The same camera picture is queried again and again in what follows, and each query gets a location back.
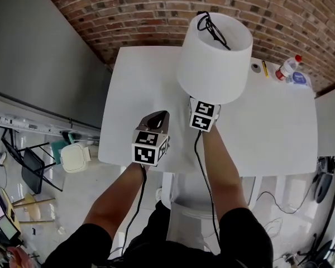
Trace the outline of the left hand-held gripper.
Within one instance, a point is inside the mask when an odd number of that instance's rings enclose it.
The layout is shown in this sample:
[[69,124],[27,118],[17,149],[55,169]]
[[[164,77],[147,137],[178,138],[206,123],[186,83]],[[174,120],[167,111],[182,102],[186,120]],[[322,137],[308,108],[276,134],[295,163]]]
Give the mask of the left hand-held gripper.
[[157,111],[145,116],[133,132],[132,161],[157,166],[169,144],[168,111]]

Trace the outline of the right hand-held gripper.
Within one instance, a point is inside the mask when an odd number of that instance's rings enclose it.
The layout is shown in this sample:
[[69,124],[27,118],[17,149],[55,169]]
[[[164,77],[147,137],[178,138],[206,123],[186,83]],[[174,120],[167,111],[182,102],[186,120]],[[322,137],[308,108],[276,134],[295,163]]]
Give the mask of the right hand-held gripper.
[[209,132],[219,118],[221,105],[213,105],[189,97],[189,126],[191,128]]

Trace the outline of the white table lamp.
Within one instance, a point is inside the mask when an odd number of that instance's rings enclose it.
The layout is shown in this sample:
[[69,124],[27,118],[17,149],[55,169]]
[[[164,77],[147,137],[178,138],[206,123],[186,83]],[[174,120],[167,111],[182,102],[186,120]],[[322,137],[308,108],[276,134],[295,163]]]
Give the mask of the white table lamp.
[[226,104],[245,89],[253,38],[240,21],[201,11],[190,22],[176,77],[190,96],[210,104]]

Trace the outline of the person's left forearm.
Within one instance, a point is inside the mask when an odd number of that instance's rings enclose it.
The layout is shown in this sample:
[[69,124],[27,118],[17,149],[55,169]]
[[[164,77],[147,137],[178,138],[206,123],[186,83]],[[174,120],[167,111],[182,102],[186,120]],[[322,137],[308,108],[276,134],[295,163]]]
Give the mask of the person's left forearm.
[[125,219],[140,190],[149,166],[131,163],[93,203],[84,223],[105,229],[111,238]]

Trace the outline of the person's right forearm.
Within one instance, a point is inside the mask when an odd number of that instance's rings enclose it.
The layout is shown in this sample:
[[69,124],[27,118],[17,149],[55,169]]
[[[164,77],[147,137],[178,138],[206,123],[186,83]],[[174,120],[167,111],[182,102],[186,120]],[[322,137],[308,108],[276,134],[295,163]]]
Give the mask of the person's right forearm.
[[236,208],[248,208],[240,175],[215,125],[203,132],[203,147],[217,218]]

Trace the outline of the white desk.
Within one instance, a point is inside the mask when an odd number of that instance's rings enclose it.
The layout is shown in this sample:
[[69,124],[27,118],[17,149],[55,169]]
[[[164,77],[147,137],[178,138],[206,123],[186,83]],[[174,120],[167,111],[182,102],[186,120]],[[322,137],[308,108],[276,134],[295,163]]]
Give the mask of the white desk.
[[[170,114],[169,148],[156,171],[200,174],[203,146],[188,125],[188,95],[175,67],[180,48],[123,47],[109,85],[100,133],[101,162],[126,166],[132,162],[133,132],[156,111]],[[241,96],[224,104],[216,126],[241,176],[312,173],[318,155],[314,92],[305,85],[272,77],[276,65],[250,71]]]

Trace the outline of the cream trash bin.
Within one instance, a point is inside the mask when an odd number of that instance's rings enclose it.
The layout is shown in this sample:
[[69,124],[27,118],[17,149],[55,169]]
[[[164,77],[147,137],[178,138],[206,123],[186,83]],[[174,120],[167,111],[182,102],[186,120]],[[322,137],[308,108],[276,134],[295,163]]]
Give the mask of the cream trash bin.
[[78,173],[88,168],[91,161],[89,147],[81,143],[65,146],[61,150],[61,163],[67,173]]

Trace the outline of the white chair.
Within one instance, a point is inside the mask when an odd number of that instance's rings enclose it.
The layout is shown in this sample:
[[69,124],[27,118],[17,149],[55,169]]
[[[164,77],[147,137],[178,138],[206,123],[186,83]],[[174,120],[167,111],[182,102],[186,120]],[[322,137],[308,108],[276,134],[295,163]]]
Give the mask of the white chair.
[[167,240],[220,253],[210,195],[201,173],[163,173],[161,201],[171,210]]

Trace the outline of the green box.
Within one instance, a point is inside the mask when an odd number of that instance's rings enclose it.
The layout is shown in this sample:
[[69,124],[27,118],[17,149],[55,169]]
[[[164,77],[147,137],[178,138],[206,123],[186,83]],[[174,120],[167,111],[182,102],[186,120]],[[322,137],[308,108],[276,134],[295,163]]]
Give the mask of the green box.
[[57,165],[61,164],[61,151],[63,148],[74,143],[73,135],[71,133],[63,132],[63,139],[51,143],[51,150],[53,159]]

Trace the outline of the clear bottle with red cap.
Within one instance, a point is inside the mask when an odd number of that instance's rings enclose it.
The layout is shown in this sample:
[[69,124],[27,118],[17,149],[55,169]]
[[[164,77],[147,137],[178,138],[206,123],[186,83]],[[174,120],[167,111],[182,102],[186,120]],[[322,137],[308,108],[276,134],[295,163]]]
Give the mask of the clear bottle with red cap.
[[275,72],[276,77],[281,81],[286,80],[297,70],[301,62],[302,56],[300,55],[295,55],[292,58],[288,58]]

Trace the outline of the person's black shirt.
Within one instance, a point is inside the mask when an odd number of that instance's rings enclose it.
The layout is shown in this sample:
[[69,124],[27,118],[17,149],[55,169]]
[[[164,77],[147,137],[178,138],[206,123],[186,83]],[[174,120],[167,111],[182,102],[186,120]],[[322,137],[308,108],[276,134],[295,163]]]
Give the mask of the person's black shirt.
[[42,268],[272,268],[270,237],[253,213],[236,208],[219,222],[221,251],[214,255],[181,243],[164,241],[170,211],[157,203],[142,233],[123,256],[108,258],[112,239],[96,224],[81,225],[47,257]]

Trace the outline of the black folding chair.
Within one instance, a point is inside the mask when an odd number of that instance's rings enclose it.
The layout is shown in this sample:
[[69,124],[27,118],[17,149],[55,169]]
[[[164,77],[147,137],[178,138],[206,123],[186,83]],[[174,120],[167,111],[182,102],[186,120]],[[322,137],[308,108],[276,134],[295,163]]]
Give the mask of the black folding chair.
[[63,191],[44,176],[45,170],[55,166],[56,162],[46,165],[43,159],[33,151],[33,149],[39,148],[50,157],[53,157],[43,148],[43,146],[49,144],[48,142],[36,146],[26,147],[24,149],[16,149],[5,138],[2,138],[1,141],[14,160],[22,166],[22,179],[34,194],[41,193],[43,182],[60,192]]

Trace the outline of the white cubby shelf unit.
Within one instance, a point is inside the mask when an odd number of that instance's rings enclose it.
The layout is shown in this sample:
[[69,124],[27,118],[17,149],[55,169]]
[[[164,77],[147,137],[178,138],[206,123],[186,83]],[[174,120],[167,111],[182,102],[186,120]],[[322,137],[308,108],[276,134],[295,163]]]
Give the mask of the white cubby shelf unit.
[[335,89],[315,99],[318,155],[335,156]]

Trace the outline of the grey round floor device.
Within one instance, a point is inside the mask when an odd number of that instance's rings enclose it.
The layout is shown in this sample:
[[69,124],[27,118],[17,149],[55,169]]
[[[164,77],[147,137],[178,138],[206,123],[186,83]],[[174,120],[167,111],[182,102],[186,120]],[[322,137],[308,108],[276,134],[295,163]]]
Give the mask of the grey round floor device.
[[332,183],[332,180],[333,180],[332,173],[321,172],[318,174],[314,192],[314,200],[317,204],[320,204],[326,197],[330,185]]

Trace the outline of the round wooden table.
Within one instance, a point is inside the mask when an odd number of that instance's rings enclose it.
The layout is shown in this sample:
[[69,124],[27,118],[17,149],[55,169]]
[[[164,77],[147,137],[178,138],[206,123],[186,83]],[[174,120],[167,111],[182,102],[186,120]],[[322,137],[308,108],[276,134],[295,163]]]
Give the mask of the round wooden table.
[[[41,219],[41,211],[40,204],[51,203],[55,200],[55,198],[44,199],[44,200],[36,200],[35,196],[27,193],[24,198],[17,200],[15,202],[11,202],[8,194],[6,193],[4,188],[1,188],[1,195],[4,199],[4,207],[6,208],[6,216],[9,221],[14,225],[15,228],[19,232],[21,232],[21,225],[33,225],[33,224],[49,224],[54,223],[55,220],[42,220]],[[16,210],[23,208],[27,210],[30,221],[19,221],[16,217]]]

